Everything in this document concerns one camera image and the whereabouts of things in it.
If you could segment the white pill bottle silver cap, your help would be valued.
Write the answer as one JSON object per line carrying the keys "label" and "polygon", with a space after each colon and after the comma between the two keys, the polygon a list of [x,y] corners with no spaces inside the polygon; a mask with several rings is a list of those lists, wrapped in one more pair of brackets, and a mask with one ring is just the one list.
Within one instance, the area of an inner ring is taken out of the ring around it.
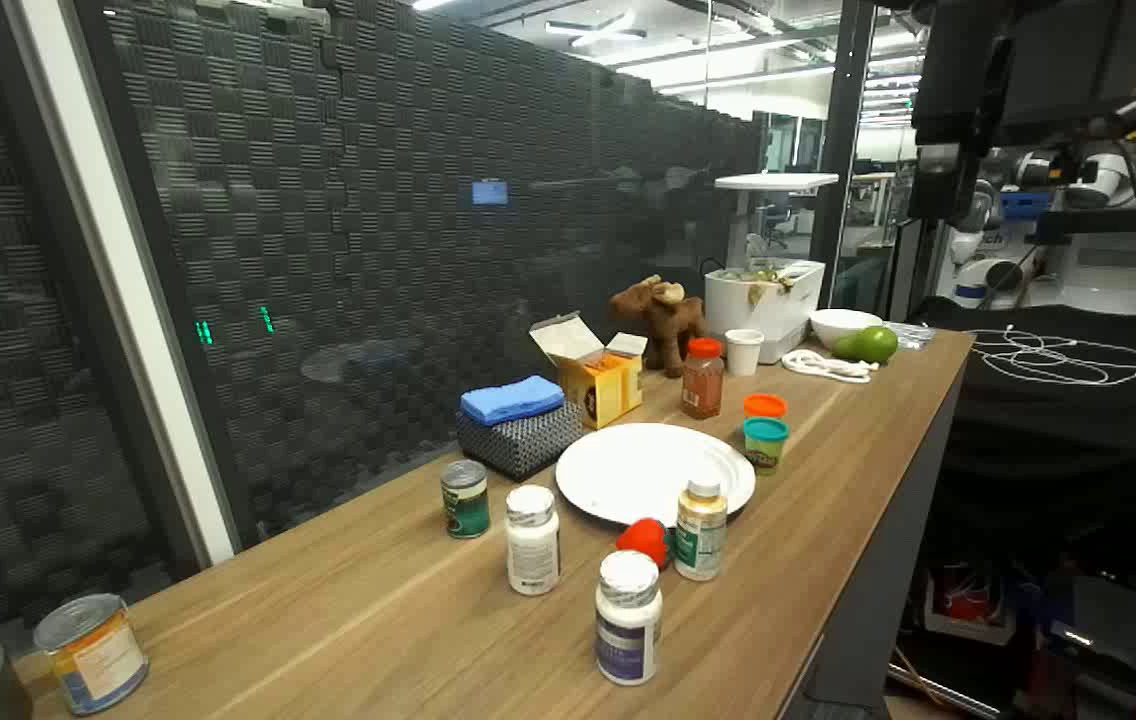
{"label": "white pill bottle silver cap", "polygon": [[557,496],[538,485],[510,487],[502,498],[507,583],[518,597],[545,597],[559,583]]}

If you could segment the small green label bottle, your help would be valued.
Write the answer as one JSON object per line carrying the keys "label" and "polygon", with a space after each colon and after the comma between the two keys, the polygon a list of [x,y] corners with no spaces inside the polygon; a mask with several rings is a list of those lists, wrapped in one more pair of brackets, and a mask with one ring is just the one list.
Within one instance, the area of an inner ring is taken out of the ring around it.
{"label": "small green label bottle", "polygon": [[453,458],[439,474],[439,492],[453,536],[489,530],[489,471],[474,458]]}

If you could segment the clear bottle green label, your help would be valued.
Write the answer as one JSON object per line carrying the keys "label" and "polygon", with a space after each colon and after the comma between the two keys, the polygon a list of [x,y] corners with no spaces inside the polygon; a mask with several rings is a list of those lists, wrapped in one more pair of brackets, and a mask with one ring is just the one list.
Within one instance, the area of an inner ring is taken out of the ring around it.
{"label": "clear bottle green label", "polygon": [[728,496],[719,480],[689,480],[676,507],[676,573],[684,580],[717,580],[728,536]]}

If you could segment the white bottle blue label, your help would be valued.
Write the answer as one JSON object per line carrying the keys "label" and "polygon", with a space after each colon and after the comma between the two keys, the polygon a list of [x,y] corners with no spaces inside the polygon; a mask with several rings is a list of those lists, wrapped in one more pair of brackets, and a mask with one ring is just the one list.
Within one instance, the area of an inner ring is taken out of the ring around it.
{"label": "white bottle blue label", "polygon": [[656,674],[661,566],[645,550],[609,550],[596,573],[596,669],[612,684]]}

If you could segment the yellow open cardboard box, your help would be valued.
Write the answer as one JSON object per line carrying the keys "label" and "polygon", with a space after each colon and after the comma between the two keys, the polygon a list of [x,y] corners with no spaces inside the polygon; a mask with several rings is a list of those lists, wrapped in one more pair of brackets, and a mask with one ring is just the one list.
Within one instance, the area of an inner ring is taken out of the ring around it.
{"label": "yellow open cardboard box", "polygon": [[535,319],[528,336],[586,426],[609,426],[639,405],[639,359],[612,351],[576,312]]}

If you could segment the blue sponge cloth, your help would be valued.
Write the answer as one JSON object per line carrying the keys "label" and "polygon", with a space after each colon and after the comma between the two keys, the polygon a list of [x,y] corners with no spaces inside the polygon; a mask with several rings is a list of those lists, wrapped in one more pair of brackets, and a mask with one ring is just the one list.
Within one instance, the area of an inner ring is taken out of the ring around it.
{"label": "blue sponge cloth", "polygon": [[525,377],[510,383],[466,388],[461,394],[461,410],[483,426],[528,420],[557,410],[562,405],[562,388],[545,377]]}

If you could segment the white paper plate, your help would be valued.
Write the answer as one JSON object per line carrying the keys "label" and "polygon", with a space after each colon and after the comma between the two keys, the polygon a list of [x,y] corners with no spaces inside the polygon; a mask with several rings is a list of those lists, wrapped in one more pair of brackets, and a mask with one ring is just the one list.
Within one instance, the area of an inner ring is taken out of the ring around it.
{"label": "white paper plate", "polygon": [[755,469],[733,442],[679,423],[601,426],[557,458],[559,496],[605,524],[676,524],[691,480],[717,480],[733,512],[755,496]]}

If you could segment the amber spice bottle red cap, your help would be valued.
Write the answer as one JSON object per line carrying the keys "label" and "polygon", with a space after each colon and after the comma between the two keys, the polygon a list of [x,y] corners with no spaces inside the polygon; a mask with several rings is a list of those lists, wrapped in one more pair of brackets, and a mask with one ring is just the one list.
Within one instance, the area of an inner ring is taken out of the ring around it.
{"label": "amber spice bottle red cap", "polygon": [[689,416],[717,416],[725,390],[725,345],[717,336],[691,336],[684,357],[679,405]]}

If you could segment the white paper cup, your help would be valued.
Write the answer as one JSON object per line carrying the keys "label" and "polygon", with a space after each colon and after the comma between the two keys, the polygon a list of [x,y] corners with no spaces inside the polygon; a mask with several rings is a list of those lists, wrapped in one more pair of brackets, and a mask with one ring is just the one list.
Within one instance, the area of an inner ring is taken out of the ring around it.
{"label": "white paper cup", "polygon": [[728,328],[728,371],[751,377],[758,369],[762,332],[758,328]]}

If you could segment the orange lid play-doh tub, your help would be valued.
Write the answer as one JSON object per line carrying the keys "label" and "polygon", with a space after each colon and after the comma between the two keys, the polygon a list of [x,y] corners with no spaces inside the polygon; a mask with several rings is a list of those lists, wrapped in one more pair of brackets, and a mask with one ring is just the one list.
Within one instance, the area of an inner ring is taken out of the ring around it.
{"label": "orange lid play-doh tub", "polygon": [[770,394],[770,390],[751,390],[751,394],[742,394],[742,416],[747,420],[784,420],[788,416],[788,400]]}

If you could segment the teal lid play-doh tub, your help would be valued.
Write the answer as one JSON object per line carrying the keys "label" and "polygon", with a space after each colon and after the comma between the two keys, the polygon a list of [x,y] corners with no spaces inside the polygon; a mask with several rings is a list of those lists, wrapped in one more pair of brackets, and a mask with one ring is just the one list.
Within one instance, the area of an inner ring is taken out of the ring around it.
{"label": "teal lid play-doh tub", "polygon": [[781,450],[788,442],[788,423],[784,420],[747,420],[738,426],[738,438],[742,438],[742,454],[755,464],[755,469],[777,469],[781,464]]}

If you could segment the white bowl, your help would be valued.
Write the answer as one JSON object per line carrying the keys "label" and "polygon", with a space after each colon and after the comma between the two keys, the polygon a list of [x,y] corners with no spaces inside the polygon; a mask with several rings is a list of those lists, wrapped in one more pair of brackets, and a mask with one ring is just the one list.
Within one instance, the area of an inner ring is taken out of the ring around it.
{"label": "white bowl", "polygon": [[877,314],[861,309],[816,309],[809,323],[826,351],[849,351],[862,328],[877,328]]}

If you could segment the white cloth on table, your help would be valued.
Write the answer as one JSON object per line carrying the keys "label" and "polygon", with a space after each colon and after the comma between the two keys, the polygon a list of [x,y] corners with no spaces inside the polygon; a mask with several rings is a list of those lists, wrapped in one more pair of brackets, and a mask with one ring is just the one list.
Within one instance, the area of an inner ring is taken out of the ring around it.
{"label": "white cloth on table", "polygon": [[810,347],[790,347],[781,357],[784,369],[801,371],[801,377],[819,377],[819,380],[841,380],[841,383],[873,383],[873,377],[880,371],[880,364],[866,359],[836,359]]}

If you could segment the green apple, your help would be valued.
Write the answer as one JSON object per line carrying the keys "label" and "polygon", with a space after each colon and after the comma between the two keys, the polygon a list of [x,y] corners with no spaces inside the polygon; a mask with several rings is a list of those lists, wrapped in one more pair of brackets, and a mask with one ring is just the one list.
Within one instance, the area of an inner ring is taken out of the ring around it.
{"label": "green apple", "polygon": [[899,347],[895,332],[886,323],[873,323],[873,328],[861,328],[857,336],[842,336],[836,345],[836,357],[862,359],[862,364],[886,364],[895,347]]}

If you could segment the tin can orange label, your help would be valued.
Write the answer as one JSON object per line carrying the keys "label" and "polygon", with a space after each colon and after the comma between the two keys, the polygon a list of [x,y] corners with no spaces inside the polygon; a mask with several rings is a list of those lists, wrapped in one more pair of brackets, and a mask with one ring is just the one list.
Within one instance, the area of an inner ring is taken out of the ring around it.
{"label": "tin can orange label", "polygon": [[148,654],[129,625],[129,604],[110,593],[65,601],[34,625],[33,645],[51,659],[51,674],[77,715],[116,706],[148,681]]}

